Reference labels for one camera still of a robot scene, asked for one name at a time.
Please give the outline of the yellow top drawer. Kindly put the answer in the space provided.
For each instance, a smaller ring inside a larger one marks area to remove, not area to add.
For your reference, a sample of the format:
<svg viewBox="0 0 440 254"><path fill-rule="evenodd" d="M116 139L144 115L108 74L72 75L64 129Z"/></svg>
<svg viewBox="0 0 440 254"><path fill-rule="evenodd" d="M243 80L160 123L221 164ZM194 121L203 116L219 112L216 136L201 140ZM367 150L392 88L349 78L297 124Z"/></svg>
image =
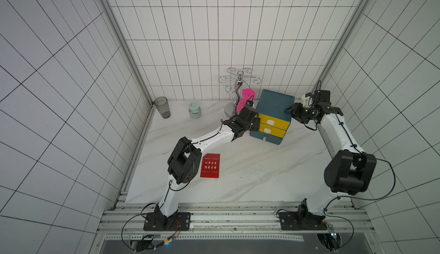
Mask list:
<svg viewBox="0 0 440 254"><path fill-rule="evenodd" d="M260 114L259 118L261 124L265 124L282 130L287 130L291 124L291 121L285 121L283 119L278 119L273 116L268 116L264 114Z"/></svg>

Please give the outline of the yellow drawer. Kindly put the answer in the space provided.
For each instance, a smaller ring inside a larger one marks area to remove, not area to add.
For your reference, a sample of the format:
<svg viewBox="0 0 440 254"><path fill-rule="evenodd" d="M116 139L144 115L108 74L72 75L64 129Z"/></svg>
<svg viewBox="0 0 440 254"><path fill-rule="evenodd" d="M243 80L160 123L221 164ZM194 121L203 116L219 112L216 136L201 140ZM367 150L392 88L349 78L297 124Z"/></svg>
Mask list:
<svg viewBox="0 0 440 254"><path fill-rule="evenodd" d="M264 114L260 114L259 118L261 124L265 124L282 130L287 130L291 124L291 121L285 121L283 119L278 119L273 116L268 116Z"/></svg>
<svg viewBox="0 0 440 254"><path fill-rule="evenodd" d="M285 134L286 134L286 130L283 129L279 129L267 124L260 124L260 132L265 133L265 134L269 134L278 138L284 138Z"/></svg>

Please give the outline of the red postcard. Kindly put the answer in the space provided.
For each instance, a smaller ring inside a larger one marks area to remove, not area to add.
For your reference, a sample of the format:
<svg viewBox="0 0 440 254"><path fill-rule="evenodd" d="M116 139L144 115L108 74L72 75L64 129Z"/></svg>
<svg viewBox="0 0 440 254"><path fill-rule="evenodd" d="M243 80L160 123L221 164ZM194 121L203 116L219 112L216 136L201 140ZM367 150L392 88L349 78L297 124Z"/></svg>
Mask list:
<svg viewBox="0 0 440 254"><path fill-rule="evenodd" d="M201 178L220 177L220 154L206 154L202 159Z"/></svg>

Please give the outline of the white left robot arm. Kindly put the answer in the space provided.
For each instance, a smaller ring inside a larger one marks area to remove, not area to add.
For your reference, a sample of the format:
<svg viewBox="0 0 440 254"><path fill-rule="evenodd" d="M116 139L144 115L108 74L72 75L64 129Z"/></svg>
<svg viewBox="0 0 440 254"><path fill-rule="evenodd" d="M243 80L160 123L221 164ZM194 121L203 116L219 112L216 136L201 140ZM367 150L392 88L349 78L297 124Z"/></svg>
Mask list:
<svg viewBox="0 0 440 254"><path fill-rule="evenodd" d="M176 195L196 177L204 155L259 127L259 113L246 105L239 114L222 121L217 129L208 134L194 139L182 137L168 158L167 189L155 211L165 219L174 215L178 211Z"/></svg>

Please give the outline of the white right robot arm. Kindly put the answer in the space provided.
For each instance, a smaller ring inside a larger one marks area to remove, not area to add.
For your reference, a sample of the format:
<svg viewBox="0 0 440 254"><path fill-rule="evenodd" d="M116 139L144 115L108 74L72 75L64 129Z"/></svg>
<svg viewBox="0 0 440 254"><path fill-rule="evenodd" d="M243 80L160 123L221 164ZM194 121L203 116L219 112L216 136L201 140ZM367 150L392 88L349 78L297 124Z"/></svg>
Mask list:
<svg viewBox="0 0 440 254"><path fill-rule="evenodd" d="M317 225L325 219L325 212L341 199L368 189L377 159L365 153L354 140L339 107L329 102L316 102L310 107L294 103L285 112L302 124L314 121L330 141L332 160L324 170L324 185L312 197L304 199L296 212L298 222L312 221Z"/></svg>

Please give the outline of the teal drawer cabinet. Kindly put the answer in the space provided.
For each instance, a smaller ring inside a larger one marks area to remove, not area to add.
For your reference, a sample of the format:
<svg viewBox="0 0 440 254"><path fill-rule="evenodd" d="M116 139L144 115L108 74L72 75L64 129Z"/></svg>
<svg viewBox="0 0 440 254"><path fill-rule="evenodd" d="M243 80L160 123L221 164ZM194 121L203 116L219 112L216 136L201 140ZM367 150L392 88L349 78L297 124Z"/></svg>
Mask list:
<svg viewBox="0 0 440 254"><path fill-rule="evenodd" d="M260 99L257 104L257 112L260 114L273 116L285 121L291 121L292 117L285 112L285 109L294 104L295 97L264 89L261 92ZM262 141L280 145L283 138L278 138L260 131L251 131L250 136Z"/></svg>

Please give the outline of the pink silicone goblet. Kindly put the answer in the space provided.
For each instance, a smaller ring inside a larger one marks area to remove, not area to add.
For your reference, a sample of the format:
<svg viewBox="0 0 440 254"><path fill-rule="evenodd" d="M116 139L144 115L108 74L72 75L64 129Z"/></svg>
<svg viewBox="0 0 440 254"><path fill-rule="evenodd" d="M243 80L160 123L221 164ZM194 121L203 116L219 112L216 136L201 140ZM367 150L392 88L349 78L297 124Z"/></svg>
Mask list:
<svg viewBox="0 0 440 254"><path fill-rule="evenodd" d="M242 109L245 106L253 107L253 105L254 105L254 101L253 100L255 98L255 95L256 95L255 91L250 89L250 88L244 89L242 91L243 99L238 102L238 105L236 107L236 110L237 110L238 114L242 111Z"/></svg>

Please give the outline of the chrome cup holder stand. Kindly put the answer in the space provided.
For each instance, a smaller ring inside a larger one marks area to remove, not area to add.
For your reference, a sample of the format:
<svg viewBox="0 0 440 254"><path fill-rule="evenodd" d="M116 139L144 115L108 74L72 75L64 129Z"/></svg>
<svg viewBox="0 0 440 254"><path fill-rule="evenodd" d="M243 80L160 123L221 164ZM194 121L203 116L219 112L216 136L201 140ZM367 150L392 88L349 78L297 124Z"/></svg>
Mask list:
<svg viewBox="0 0 440 254"><path fill-rule="evenodd" d="M220 84L225 84L225 91L228 94L232 94L234 96L234 100L228 103L225 106L225 115L230 118L237 114L238 103L241 101L241 93L243 85L250 88L250 83L259 85L262 82L262 79L256 75L253 75L253 71L251 68L233 68L230 67L226 70L229 74L229 77L220 76L218 81Z"/></svg>

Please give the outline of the mint green jar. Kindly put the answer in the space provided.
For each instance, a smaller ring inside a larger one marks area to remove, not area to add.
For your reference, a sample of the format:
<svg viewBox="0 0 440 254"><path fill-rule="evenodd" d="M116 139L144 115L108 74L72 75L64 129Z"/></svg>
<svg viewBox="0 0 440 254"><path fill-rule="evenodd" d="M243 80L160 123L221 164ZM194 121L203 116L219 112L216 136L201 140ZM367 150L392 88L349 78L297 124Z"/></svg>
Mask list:
<svg viewBox="0 0 440 254"><path fill-rule="evenodd" d="M191 102L189 104L189 115L192 119L198 119L201 117L202 112L200 105L197 102Z"/></svg>

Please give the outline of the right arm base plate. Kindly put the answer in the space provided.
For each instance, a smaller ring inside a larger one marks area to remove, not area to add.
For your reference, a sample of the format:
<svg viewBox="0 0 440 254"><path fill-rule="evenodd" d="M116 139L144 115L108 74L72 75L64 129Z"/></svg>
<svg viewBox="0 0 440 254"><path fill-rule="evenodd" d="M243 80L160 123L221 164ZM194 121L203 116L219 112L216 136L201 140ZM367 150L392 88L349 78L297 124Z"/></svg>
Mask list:
<svg viewBox="0 0 440 254"><path fill-rule="evenodd" d="M313 215L309 212L277 211L276 217L283 231L325 231L325 216Z"/></svg>

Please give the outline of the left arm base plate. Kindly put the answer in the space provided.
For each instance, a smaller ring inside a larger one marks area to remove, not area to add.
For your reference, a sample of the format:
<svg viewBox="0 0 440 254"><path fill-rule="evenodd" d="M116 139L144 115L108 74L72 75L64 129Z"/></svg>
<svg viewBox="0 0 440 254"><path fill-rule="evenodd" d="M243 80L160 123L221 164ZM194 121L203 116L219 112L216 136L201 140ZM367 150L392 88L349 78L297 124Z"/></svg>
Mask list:
<svg viewBox="0 0 440 254"><path fill-rule="evenodd" d="M170 217L161 211L148 213L144 222L144 231L188 231L190 229L191 213L176 212Z"/></svg>

